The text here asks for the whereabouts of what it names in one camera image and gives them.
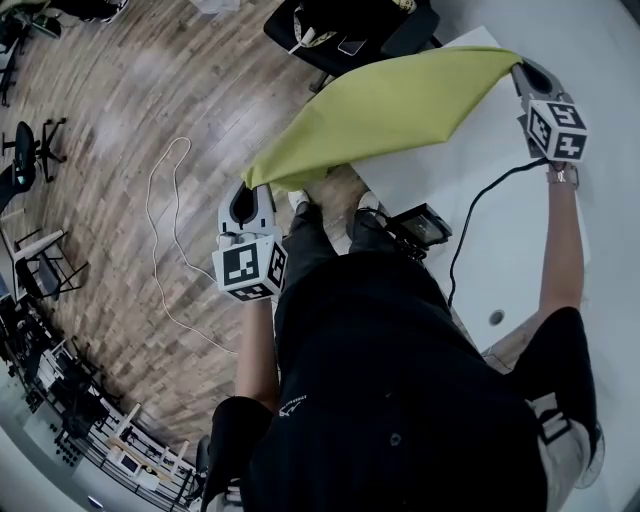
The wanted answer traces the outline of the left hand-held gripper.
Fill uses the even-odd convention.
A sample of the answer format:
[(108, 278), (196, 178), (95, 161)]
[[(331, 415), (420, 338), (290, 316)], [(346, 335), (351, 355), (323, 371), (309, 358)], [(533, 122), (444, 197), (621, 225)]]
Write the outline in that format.
[(220, 292), (241, 302), (277, 298), (284, 287), (288, 254), (268, 184), (249, 189), (237, 180), (225, 193), (218, 211), (218, 249), (212, 253)]

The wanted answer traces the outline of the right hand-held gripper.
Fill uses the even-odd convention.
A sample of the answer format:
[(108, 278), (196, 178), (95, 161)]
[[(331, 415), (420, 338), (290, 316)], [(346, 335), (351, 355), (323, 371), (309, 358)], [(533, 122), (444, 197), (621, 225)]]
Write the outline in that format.
[(530, 59), (511, 68), (524, 114), (518, 118), (529, 156), (551, 162), (579, 163), (589, 135), (584, 116), (559, 79)]

